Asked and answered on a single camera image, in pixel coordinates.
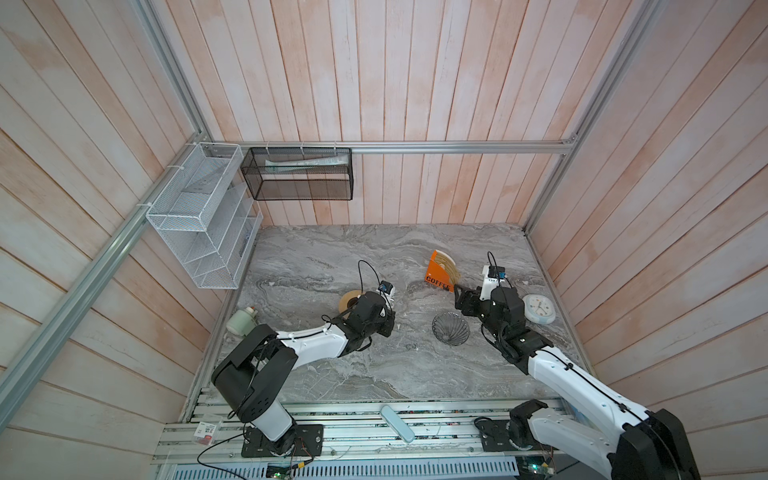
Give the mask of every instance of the wire rack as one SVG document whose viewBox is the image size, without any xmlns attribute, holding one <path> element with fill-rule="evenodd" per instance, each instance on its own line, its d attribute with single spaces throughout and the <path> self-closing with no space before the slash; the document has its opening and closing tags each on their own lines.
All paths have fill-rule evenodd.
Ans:
<svg viewBox="0 0 768 480">
<path fill-rule="evenodd" d="M 243 162 L 236 144 L 198 144 L 147 212 L 158 230 L 205 231 Z"/>
<path fill-rule="evenodd" d="M 237 288 L 263 219 L 246 183 L 229 187 L 242 159 L 238 145 L 197 145 L 147 213 L 200 288 Z"/>
<path fill-rule="evenodd" d="M 349 148 L 252 147 L 241 170 L 256 200 L 352 200 Z"/>
</svg>

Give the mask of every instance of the cable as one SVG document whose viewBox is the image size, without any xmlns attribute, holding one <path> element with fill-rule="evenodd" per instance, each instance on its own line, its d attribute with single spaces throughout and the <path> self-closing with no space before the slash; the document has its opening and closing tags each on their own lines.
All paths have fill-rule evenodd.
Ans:
<svg viewBox="0 0 768 480">
<path fill-rule="evenodd" d="M 566 369 L 572 370 L 576 375 L 580 376 L 582 380 L 584 380 L 586 383 L 591 385 L 593 389 L 597 390 L 598 392 L 602 393 L 604 396 L 608 397 L 613 403 L 615 403 L 619 407 L 619 409 L 622 412 L 624 412 L 624 411 L 628 412 L 630 415 L 632 415 L 634 418 L 636 418 L 638 420 L 638 422 L 644 423 L 645 425 L 647 425 L 648 429 L 651 432 L 653 432 L 654 435 L 656 435 L 656 438 L 659 439 L 659 442 L 661 442 L 661 445 L 663 445 L 664 449 L 667 450 L 667 454 L 669 455 L 670 459 L 674 463 L 675 473 L 677 473 L 677 480 L 681 480 L 682 479 L 682 477 L 680 477 L 680 466 L 677 464 L 677 460 L 674 458 L 674 455 L 672 455 L 672 451 L 667 446 L 667 443 L 664 441 L 664 439 L 662 439 L 661 436 L 658 433 L 656 433 L 656 431 L 654 430 L 654 427 L 647 420 L 643 420 L 637 414 L 635 414 L 635 412 L 632 412 L 632 410 L 629 407 L 627 407 L 625 404 L 618 402 L 618 400 L 616 400 L 614 397 L 608 395 L 606 392 L 601 390 L 594 383 L 590 382 L 587 377 L 583 376 L 582 374 L 579 373 L 579 371 L 577 371 L 575 368 L 573 368 L 573 366 L 574 366 L 573 363 L 566 363 L 565 361 L 563 361 L 562 358 L 560 358 L 559 356 L 557 356 L 554 353 L 550 352 L 549 350 L 540 349 L 540 350 L 536 350 L 536 351 L 537 352 L 549 353 L 554 358 L 558 359 L 558 361 L 560 361 L 560 363 L 565 365 Z"/>
<path fill-rule="evenodd" d="M 236 439 L 237 437 L 242 437 L 242 436 L 244 436 L 244 435 L 245 435 L 245 432 L 241 432 L 241 433 L 238 433 L 237 435 L 235 435 L 234 437 L 229 437 L 229 438 L 228 438 L 228 439 L 226 439 L 226 440 L 222 440 L 221 442 L 218 442 L 218 443 L 214 443 L 213 445 L 211 445 L 210 447 L 208 447 L 207 449 L 203 450 L 202 452 L 200 452 L 200 453 L 197 455 L 197 463 L 199 463 L 199 464 L 200 464 L 200 465 L 202 465 L 203 467 L 208 467 L 208 468 L 215 468 L 216 470 L 221 470 L 222 472 L 226 472 L 226 473 L 228 473 L 228 474 L 230 474 L 230 475 L 234 475 L 234 476 L 236 476 L 236 477 L 238 477 L 238 478 L 242 478 L 243 480 L 248 480 L 248 478 L 246 478 L 246 477 L 243 477 L 241 474 L 239 474 L 239 473 L 237 473 L 237 472 L 233 472 L 232 470 L 227 470 L 226 468 L 217 467 L 217 466 L 215 466 L 215 465 L 209 465 L 209 464 L 207 464 L 207 463 L 202 463 L 202 462 L 200 461 L 200 457 L 201 457 L 201 456 L 203 456 L 203 454 L 204 454 L 205 452 L 207 452 L 208 450 L 211 450 L 213 447 L 219 446 L 219 445 L 221 445 L 222 443 L 226 443 L 226 442 L 229 442 L 230 440 L 234 440 L 234 439 Z"/>
<path fill-rule="evenodd" d="M 371 267 L 371 270 L 373 270 L 373 273 L 376 275 L 376 282 L 377 282 L 376 285 L 377 286 L 381 285 L 382 282 L 381 282 L 381 280 L 379 280 L 379 274 L 376 272 L 376 269 L 373 268 L 373 266 L 370 263 L 366 262 L 365 260 L 357 260 L 357 274 L 360 275 L 360 293 L 362 294 L 362 293 L 364 293 L 366 291 L 366 289 L 364 289 L 362 287 L 362 272 L 360 271 L 360 264 L 361 263 L 364 263 L 365 265 Z"/>
</svg>

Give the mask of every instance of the white clock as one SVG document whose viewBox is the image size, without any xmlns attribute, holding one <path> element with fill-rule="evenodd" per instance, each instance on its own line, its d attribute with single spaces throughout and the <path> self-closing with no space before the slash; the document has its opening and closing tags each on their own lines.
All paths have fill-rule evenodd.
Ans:
<svg viewBox="0 0 768 480">
<path fill-rule="evenodd" d="M 546 296 L 526 295 L 523 297 L 523 303 L 525 303 L 525 318 L 533 323 L 547 325 L 554 322 L 554 305 Z"/>
</svg>

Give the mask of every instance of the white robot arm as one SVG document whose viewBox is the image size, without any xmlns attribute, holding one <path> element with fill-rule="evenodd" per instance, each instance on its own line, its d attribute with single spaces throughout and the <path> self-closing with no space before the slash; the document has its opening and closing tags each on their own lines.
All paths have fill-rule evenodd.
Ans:
<svg viewBox="0 0 768 480">
<path fill-rule="evenodd" d="M 488 254 L 489 263 L 492 255 Z M 551 387 L 595 428 L 561 415 L 538 400 L 510 411 L 508 440 L 519 450 L 551 445 L 589 465 L 605 478 L 699 480 L 682 423 L 666 410 L 650 412 L 625 399 L 572 362 L 525 322 L 525 305 L 505 269 L 486 265 L 483 285 L 456 285 L 455 308 L 476 316 L 491 343 L 511 364 Z M 482 429 L 482 422 L 475 422 Z"/>
</svg>

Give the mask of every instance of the blue plastic object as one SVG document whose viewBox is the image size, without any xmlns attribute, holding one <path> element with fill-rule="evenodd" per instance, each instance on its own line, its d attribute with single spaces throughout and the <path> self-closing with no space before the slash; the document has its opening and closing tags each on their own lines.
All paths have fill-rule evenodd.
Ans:
<svg viewBox="0 0 768 480">
<path fill-rule="evenodd" d="M 392 430 L 400 435 L 405 443 L 413 442 L 416 439 L 415 433 L 411 430 L 411 427 L 407 426 L 405 422 L 392 410 L 389 405 L 382 407 L 382 418 L 387 422 L 387 425 L 392 427 Z"/>
</svg>

